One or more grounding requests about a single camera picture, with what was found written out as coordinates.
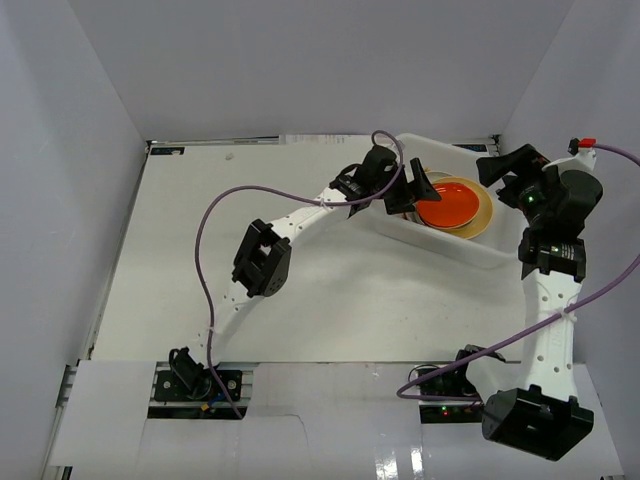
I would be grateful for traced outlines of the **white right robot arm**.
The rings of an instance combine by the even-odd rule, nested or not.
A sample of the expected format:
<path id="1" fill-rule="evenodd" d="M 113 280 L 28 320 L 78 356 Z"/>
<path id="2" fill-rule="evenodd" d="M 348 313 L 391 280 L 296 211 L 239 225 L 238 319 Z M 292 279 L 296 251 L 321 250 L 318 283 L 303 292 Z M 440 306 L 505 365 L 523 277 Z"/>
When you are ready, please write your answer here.
<path id="1" fill-rule="evenodd" d="M 480 184 L 501 182 L 497 198 L 519 210 L 526 226 L 518 246 L 525 294 L 525 330 L 519 374 L 509 379 L 498 365 L 477 361 L 451 374 L 453 390 L 484 408 L 482 435 L 549 461 L 558 461 L 594 426 L 580 405 L 573 374 L 575 315 L 587 273 L 581 233 L 603 196 L 594 176 L 593 138 L 570 142 L 569 157 L 550 161 L 526 144 L 497 157 L 477 159 Z"/>

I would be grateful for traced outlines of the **yellow round plate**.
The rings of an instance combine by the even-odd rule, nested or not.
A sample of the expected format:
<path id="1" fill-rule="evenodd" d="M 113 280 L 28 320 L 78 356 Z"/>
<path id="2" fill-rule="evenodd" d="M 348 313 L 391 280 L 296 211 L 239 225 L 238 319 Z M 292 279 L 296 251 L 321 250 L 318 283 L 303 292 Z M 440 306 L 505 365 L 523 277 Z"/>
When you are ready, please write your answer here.
<path id="1" fill-rule="evenodd" d="M 476 182 L 456 176 L 451 176 L 439 180 L 434 184 L 434 187 L 437 183 L 445 182 L 458 182 L 471 188 L 480 199 L 480 208 L 475 218 L 462 227 L 449 230 L 442 230 L 438 228 L 435 229 L 463 239 L 473 239 L 475 237 L 478 237 L 489 227 L 493 218 L 493 203 L 488 192 Z"/>

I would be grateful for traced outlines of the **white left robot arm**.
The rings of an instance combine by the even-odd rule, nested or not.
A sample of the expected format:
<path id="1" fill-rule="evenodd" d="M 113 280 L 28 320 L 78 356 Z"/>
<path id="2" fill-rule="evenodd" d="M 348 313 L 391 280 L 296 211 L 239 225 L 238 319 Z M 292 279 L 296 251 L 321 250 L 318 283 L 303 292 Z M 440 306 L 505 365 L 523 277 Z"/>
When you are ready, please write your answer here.
<path id="1" fill-rule="evenodd" d="M 409 161 L 412 179 L 404 171 L 402 152 L 375 143 L 360 163 L 341 170 L 315 198 L 309 199 L 258 185 L 231 188 L 216 197 L 205 210 L 194 245 L 196 275 L 203 290 L 209 321 L 204 345 L 206 364 L 196 362 L 189 349 L 173 349 L 169 365 L 177 377 L 177 387 L 188 398 L 201 400 L 210 395 L 232 398 L 216 366 L 230 338 L 241 322 L 261 300 L 275 295 L 288 279 L 293 246 L 321 233 L 331 225 L 345 221 L 368 208 L 372 201 L 384 202 L 386 213 L 414 212 L 419 201 L 439 202 L 441 195 L 428 180 L 419 159 Z M 302 202 L 304 206 L 277 220 L 252 221 L 233 259 L 231 291 L 223 306 L 228 309 L 216 319 L 213 296 L 205 280 L 201 263 L 201 243 L 213 209 L 233 193 L 255 190 Z"/>

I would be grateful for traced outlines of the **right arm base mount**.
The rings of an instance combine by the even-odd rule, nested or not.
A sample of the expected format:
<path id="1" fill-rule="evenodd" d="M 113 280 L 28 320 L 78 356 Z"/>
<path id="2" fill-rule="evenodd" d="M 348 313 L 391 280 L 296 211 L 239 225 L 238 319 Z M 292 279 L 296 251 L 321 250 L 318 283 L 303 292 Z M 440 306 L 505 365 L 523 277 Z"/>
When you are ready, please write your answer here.
<path id="1" fill-rule="evenodd" d="M 474 424 L 482 421 L 483 403 L 475 387 L 463 374 L 445 373 L 417 385 L 415 394 L 433 396 L 420 401 L 420 420 L 430 424 Z"/>

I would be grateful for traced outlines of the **cream round plate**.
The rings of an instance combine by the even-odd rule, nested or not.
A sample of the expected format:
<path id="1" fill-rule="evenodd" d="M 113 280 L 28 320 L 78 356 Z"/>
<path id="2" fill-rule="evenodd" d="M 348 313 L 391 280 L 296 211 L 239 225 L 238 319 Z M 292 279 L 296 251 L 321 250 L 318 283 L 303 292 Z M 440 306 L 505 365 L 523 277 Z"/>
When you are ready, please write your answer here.
<path id="1" fill-rule="evenodd" d="M 431 184 L 435 184 L 437 181 L 442 180 L 444 178 L 451 177 L 451 174 L 447 172 L 430 170 L 430 169 L 425 170 L 425 175 Z M 405 220 L 412 221 L 420 225 L 424 225 L 424 222 L 417 211 L 404 213 L 403 218 Z"/>

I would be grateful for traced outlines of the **orange round plate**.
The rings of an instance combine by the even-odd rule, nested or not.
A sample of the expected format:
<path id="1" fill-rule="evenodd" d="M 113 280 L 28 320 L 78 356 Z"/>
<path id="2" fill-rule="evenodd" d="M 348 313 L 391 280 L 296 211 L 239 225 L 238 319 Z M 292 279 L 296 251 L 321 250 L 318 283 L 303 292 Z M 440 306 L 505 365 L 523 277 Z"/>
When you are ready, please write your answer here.
<path id="1" fill-rule="evenodd" d="M 437 183 L 438 201 L 419 201 L 416 204 L 420 220 L 434 228 L 449 230 L 471 222 L 480 208 L 478 195 L 458 182 Z"/>

